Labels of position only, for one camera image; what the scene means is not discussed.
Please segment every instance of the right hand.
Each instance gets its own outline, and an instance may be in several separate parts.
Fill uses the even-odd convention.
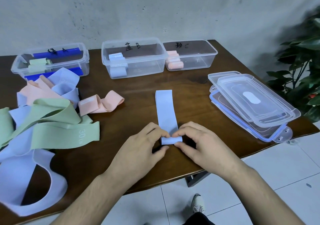
[[[196,149],[183,142],[174,145],[206,171],[228,181],[237,174],[239,168],[246,166],[214,132],[207,128],[188,122],[172,134],[172,137],[184,135],[196,143]]]

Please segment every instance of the forearm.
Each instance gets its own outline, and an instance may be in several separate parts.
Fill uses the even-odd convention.
[[[253,224],[304,224],[258,172],[243,163],[227,182],[241,200]]]
[[[101,224],[111,208],[130,188],[108,172],[97,176],[52,225]]]

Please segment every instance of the potted plant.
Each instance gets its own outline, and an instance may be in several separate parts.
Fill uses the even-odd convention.
[[[276,78],[267,84],[302,115],[317,122],[320,120],[320,7],[302,26],[303,35],[282,43],[286,49],[277,55],[278,61],[289,65],[289,70],[267,71]],[[305,71],[309,71],[309,76],[301,79]]]

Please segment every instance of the floor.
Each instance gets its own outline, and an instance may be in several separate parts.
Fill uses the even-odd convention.
[[[320,133],[297,138],[296,145],[278,144],[244,159],[307,224],[320,221]],[[106,224],[181,225],[191,214],[195,193],[206,202],[206,214],[216,225],[252,224],[231,187],[209,175],[188,188],[185,179],[150,190],[125,195],[104,219]],[[58,215],[28,225],[50,224]]]

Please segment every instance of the white sneaker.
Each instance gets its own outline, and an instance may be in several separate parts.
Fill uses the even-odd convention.
[[[192,212],[201,212],[203,215],[205,215],[205,206],[204,206],[204,200],[199,194],[195,194],[191,203]]]

